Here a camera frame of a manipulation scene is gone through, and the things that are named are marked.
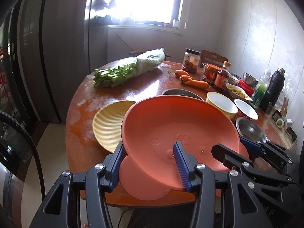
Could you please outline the round wooden table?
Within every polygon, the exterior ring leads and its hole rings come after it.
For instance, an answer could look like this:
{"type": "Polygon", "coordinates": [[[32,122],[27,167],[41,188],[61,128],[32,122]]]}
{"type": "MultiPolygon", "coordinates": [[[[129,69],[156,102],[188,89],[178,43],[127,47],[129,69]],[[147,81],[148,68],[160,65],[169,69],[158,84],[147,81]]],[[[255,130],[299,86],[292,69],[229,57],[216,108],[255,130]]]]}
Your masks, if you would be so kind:
{"type": "MultiPolygon", "coordinates": [[[[65,125],[65,145],[67,159],[72,173],[87,171],[97,163],[101,163],[106,155],[111,153],[114,145],[107,147],[102,142],[110,139],[110,142],[117,142],[121,139],[120,123],[114,118],[122,115],[95,115],[100,109],[109,107],[110,104],[120,100],[140,101],[145,98],[161,95],[166,89],[187,89],[196,93],[205,100],[207,91],[215,91],[213,88],[207,90],[196,89],[185,86],[174,72],[181,69],[181,63],[164,61],[155,70],[134,77],[114,88],[100,88],[93,85],[93,74],[85,77],[72,98],[67,113],[65,125]],[[109,136],[102,136],[101,129],[110,132],[109,136]]],[[[296,142],[291,142],[284,129],[278,129],[275,122],[267,118],[264,112],[257,110],[259,119],[256,123],[265,132],[268,139],[281,146],[296,151],[296,142]]],[[[166,196],[154,201],[143,201],[129,195],[124,188],[118,184],[112,193],[106,193],[108,205],[117,207],[156,207],[186,204],[194,201],[194,196],[187,192],[172,190],[166,196]]]]}

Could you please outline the red chili sauce jar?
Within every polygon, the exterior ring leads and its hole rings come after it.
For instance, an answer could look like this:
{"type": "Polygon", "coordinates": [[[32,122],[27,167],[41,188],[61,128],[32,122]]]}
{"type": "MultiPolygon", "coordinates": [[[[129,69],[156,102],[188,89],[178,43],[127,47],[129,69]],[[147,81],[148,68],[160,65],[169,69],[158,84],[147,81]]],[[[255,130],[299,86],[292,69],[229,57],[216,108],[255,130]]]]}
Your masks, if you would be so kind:
{"type": "Polygon", "coordinates": [[[206,63],[203,68],[203,80],[209,83],[210,85],[213,85],[220,70],[220,67],[217,67],[216,65],[210,63],[206,63]]]}

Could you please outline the small steel bowl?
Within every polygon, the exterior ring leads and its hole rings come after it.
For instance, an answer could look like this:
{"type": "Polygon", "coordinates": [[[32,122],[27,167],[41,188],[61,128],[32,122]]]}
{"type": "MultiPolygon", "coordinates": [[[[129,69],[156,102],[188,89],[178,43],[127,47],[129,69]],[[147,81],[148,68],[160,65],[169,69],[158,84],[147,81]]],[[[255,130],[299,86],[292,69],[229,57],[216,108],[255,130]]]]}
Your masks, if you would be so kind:
{"type": "Polygon", "coordinates": [[[243,73],[243,80],[244,80],[244,83],[246,85],[250,86],[251,88],[255,88],[258,84],[258,80],[246,72],[243,73]]]}

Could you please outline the wooden chair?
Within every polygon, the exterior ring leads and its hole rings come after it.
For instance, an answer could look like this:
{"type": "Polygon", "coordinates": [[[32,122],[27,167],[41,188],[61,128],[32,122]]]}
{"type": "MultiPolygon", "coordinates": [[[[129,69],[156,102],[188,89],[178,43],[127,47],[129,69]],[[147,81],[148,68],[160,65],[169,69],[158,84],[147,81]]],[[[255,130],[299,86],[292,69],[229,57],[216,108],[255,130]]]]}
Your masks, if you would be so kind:
{"type": "MultiPolygon", "coordinates": [[[[143,53],[145,53],[145,52],[146,52],[145,49],[141,49],[141,50],[137,50],[137,51],[131,51],[129,54],[130,54],[131,56],[135,57],[135,56],[138,56],[138,55],[143,54],[143,53]]],[[[170,55],[170,54],[165,54],[165,57],[166,57],[166,58],[171,58],[172,55],[170,55]]]]}
{"type": "Polygon", "coordinates": [[[210,63],[216,65],[217,67],[222,67],[225,61],[228,62],[228,58],[223,57],[217,53],[207,50],[201,51],[201,57],[200,57],[201,65],[210,63]]]}

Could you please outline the drinking glass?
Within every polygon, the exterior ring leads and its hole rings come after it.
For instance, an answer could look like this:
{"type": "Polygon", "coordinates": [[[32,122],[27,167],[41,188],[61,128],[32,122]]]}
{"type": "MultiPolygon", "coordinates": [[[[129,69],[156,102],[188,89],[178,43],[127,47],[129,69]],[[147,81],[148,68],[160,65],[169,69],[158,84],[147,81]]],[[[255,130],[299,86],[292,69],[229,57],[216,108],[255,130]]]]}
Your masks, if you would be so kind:
{"type": "Polygon", "coordinates": [[[271,102],[269,102],[268,107],[265,112],[265,116],[272,117],[273,114],[275,113],[275,111],[276,111],[276,106],[274,104],[272,104],[271,102]]]}

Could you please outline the orange plastic plate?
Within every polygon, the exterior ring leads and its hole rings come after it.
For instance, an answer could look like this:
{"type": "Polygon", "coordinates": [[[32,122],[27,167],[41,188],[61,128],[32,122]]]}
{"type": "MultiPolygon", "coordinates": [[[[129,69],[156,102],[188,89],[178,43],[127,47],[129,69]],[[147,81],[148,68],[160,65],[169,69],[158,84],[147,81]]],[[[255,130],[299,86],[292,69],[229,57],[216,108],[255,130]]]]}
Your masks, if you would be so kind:
{"type": "Polygon", "coordinates": [[[186,190],[177,166],[178,144],[198,163],[217,172],[228,171],[212,155],[217,144],[248,157],[227,115],[205,101],[185,96],[161,95],[136,102],[125,114],[121,136],[127,153],[119,170],[121,186],[143,201],[186,190]]]}

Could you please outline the wooden chair back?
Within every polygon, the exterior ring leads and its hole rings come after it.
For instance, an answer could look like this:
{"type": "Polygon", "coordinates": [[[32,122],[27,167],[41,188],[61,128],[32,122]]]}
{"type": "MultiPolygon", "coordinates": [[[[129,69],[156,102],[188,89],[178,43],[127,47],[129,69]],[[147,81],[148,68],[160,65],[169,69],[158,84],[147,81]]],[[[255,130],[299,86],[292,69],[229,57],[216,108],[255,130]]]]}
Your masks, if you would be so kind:
{"type": "Polygon", "coordinates": [[[225,61],[228,62],[228,58],[223,57],[217,53],[207,50],[201,51],[201,57],[200,57],[201,65],[210,63],[216,65],[217,67],[222,67],[225,61]]]}

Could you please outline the bagged celery bunch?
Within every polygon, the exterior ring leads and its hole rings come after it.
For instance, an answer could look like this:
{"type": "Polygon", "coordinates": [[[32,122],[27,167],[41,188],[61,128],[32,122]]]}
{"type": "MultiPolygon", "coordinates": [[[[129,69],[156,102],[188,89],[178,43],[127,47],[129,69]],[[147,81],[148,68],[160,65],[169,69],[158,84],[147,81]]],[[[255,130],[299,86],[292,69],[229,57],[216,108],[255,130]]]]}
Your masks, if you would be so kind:
{"type": "Polygon", "coordinates": [[[93,85],[103,88],[124,84],[127,80],[157,68],[165,59],[164,48],[146,51],[126,64],[93,72],[93,85]]]}

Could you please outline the red box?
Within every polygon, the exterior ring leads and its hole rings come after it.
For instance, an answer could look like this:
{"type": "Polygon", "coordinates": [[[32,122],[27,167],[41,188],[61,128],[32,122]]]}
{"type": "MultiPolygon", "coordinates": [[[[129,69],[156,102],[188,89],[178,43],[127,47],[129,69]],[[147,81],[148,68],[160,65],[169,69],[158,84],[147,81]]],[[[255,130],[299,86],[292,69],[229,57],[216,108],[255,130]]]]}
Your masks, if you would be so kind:
{"type": "Polygon", "coordinates": [[[237,82],[237,86],[242,88],[249,97],[251,97],[255,91],[254,88],[247,85],[243,79],[241,79],[237,82]]]}

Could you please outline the brown sauce bottle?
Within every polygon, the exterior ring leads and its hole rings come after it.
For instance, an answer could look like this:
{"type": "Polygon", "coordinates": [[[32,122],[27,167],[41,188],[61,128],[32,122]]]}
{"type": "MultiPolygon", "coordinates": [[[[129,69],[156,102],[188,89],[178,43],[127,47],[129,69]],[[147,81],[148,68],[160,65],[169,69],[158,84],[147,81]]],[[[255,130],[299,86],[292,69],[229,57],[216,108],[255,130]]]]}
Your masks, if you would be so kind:
{"type": "Polygon", "coordinates": [[[228,82],[230,65],[231,63],[224,61],[222,69],[217,73],[213,86],[219,92],[225,89],[226,83],[228,82]]]}

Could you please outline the yellow enamel bowl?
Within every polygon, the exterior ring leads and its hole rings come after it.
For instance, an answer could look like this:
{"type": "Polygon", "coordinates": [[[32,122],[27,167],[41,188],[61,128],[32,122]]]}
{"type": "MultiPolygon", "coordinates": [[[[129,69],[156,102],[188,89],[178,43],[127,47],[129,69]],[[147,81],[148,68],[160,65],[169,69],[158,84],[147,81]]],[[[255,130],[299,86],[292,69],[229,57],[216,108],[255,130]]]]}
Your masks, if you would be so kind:
{"type": "Polygon", "coordinates": [[[220,93],[208,92],[206,102],[220,109],[231,120],[233,120],[238,113],[238,108],[234,102],[220,93]]]}

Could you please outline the black thermos flask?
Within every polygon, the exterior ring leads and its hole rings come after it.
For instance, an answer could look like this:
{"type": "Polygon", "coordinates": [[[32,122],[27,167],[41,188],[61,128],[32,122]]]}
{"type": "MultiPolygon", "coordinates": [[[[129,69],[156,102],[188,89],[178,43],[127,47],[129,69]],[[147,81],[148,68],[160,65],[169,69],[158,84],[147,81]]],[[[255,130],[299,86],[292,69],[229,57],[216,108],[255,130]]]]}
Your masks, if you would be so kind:
{"type": "Polygon", "coordinates": [[[270,78],[269,86],[263,96],[262,102],[260,104],[260,109],[266,112],[268,105],[272,104],[275,105],[275,103],[278,100],[278,97],[284,87],[285,82],[285,69],[284,68],[278,68],[274,72],[274,74],[270,78]]]}

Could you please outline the carrot far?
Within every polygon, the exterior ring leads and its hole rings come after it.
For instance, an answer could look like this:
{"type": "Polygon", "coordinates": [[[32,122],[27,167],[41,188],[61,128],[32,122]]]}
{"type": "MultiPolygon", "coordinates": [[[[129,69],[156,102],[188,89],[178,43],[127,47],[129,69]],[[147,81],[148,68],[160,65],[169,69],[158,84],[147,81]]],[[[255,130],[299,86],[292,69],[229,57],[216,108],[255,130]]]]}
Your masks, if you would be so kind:
{"type": "Polygon", "coordinates": [[[189,76],[189,75],[190,75],[189,73],[187,73],[187,72],[185,72],[185,71],[183,71],[183,70],[176,70],[176,71],[174,72],[174,74],[175,74],[176,77],[180,77],[180,76],[183,76],[183,75],[186,75],[186,76],[189,76]]]}

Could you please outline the dish with yellow food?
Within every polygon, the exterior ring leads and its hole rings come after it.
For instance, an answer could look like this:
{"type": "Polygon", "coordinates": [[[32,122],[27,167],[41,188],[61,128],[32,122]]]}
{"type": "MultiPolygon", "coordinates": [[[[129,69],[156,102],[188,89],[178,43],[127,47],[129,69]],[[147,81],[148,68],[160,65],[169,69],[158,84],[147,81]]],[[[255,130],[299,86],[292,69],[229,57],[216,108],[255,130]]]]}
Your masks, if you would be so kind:
{"type": "Polygon", "coordinates": [[[241,99],[245,102],[252,101],[251,97],[249,97],[246,92],[239,86],[232,85],[230,83],[226,83],[226,89],[230,96],[236,99],[241,99]]]}

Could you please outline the red white enamel bowl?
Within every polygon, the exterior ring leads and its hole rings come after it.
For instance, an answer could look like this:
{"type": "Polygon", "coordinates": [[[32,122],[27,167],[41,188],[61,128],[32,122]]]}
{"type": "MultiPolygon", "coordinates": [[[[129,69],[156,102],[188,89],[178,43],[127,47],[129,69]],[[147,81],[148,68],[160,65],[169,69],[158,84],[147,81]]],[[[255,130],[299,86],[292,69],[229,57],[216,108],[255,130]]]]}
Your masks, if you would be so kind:
{"type": "Polygon", "coordinates": [[[246,102],[240,99],[235,99],[234,104],[236,105],[238,112],[234,117],[234,120],[236,120],[239,117],[244,117],[249,120],[258,120],[258,114],[257,112],[246,102]]]}

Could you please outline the green liquid plastic bottle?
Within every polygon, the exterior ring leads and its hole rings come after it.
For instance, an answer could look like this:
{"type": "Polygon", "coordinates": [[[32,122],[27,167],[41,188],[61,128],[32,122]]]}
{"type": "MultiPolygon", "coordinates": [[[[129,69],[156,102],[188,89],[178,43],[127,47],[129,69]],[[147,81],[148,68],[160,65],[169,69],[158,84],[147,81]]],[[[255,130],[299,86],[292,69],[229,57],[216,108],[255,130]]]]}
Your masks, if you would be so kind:
{"type": "Polygon", "coordinates": [[[264,74],[260,77],[256,89],[251,97],[252,101],[250,102],[250,105],[253,108],[257,109],[261,104],[264,94],[270,82],[270,75],[271,75],[271,70],[267,69],[264,72],[264,74]]]}

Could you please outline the window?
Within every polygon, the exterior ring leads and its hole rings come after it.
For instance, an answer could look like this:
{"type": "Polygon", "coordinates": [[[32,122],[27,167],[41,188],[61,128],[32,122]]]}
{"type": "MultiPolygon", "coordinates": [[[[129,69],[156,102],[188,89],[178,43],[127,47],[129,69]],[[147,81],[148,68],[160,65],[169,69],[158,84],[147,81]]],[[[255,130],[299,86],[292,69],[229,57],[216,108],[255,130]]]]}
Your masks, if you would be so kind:
{"type": "Polygon", "coordinates": [[[87,0],[85,21],[111,29],[180,33],[183,0],[87,0]]]}

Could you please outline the carrot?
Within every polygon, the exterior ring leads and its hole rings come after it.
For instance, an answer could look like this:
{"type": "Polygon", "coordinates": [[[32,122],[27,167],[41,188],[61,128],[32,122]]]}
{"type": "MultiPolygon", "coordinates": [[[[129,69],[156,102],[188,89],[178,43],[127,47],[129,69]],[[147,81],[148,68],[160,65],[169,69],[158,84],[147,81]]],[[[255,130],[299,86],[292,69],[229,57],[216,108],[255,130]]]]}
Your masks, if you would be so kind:
{"type": "Polygon", "coordinates": [[[179,79],[183,82],[183,84],[193,86],[199,89],[207,89],[209,87],[207,82],[194,80],[191,76],[188,75],[182,75],[179,77],[179,79]]]}
{"type": "Polygon", "coordinates": [[[175,74],[176,77],[180,77],[180,76],[183,76],[183,75],[186,75],[186,76],[189,76],[189,75],[190,75],[189,73],[187,73],[187,72],[185,72],[185,71],[183,71],[183,70],[176,70],[176,71],[174,72],[174,74],[175,74]]]}

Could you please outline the grey refrigerator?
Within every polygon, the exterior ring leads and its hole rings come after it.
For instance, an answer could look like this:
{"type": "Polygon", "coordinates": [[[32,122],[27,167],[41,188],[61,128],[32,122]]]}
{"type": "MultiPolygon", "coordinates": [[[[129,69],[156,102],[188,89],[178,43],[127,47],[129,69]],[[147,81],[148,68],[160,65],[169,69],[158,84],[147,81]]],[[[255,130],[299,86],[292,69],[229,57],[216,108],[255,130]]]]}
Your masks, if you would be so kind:
{"type": "Polygon", "coordinates": [[[103,0],[1,0],[1,109],[33,134],[62,123],[85,76],[107,63],[103,0]]]}

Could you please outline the pickle jar black lid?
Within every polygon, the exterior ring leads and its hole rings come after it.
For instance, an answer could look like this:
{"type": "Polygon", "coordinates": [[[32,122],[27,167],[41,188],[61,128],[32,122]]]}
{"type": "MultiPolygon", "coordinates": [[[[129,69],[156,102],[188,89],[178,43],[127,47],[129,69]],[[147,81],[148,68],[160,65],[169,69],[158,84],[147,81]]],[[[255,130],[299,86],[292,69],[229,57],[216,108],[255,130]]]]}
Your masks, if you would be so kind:
{"type": "Polygon", "coordinates": [[[196,73],[200,64],[200,56],[201,53],[199,51],[187,48],[184,53],[181,69],[188,73],[196,73]]]}

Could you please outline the yellow shell-shaped plate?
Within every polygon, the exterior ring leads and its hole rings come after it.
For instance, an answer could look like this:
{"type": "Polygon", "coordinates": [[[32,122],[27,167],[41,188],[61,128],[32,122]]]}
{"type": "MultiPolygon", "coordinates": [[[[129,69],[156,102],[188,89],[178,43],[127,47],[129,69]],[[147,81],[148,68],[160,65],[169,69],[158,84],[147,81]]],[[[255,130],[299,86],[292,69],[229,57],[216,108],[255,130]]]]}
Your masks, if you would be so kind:
{"type": "Polygon", "coordinates": [[[94,116],[92,129],[97,142],[114,153],[121,138],[121,126],[127,111],[135,101],[120,100],[101,108],[94,116]]]}

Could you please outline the carrot near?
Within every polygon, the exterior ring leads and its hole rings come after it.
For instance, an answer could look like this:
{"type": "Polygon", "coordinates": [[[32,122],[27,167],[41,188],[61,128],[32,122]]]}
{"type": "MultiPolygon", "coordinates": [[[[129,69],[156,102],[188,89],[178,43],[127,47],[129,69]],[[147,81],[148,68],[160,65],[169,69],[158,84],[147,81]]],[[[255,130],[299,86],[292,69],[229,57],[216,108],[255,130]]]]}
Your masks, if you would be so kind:
{"type": "Polygon", "coordinates": [[[183,82],[183,84],[193,86],[199,89],[207,89],[209,87],[207,82],[194,80],[191,76],[188,75],[182,75],[179,77],[179,79],[183,82]]]}

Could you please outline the metal pan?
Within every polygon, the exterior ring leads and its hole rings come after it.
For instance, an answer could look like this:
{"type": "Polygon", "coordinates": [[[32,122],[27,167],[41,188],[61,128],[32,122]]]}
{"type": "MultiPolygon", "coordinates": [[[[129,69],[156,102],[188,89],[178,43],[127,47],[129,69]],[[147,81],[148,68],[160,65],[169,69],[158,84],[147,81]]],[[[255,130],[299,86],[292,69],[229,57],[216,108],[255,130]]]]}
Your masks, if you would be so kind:
{"type": "Polygon", "coordinates": [[[186,89],[166,89],[165,91],[162,92],[162,95],[187,96],[187,97],[192,97],[192,98],[196,98],[199,100],[203,100],[197,94],[187,91],[186,89]]]}

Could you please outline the steel bowl behind jars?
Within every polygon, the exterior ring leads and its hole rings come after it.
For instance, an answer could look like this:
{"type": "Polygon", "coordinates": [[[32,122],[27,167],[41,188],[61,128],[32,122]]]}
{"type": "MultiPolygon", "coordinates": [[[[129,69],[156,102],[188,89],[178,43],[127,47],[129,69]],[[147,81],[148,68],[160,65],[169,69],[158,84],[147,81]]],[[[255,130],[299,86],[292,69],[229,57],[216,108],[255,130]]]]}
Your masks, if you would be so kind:
{"type": "Polygon", "coordinates": [[[228,83],[229,84],[232,84],[232,85],[236,86],[238,81],[239,81],[239,79],[237,77],[229,74],[229,78],[228,78],[228,83]]]}

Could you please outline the stainless steel bowl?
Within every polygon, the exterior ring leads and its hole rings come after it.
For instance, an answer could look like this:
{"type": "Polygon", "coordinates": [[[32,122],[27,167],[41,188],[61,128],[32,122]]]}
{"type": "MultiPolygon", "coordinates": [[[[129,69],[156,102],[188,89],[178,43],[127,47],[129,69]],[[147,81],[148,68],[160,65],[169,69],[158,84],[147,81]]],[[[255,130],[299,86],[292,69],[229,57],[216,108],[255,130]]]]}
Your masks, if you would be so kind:
{"type": "Polygon", "coordinates": [[[264,131],[256,123],[247,118],[237,118],[235,125],[239,135],[246,139],[253,142],[266,142],[268,140],[264,131]]]}

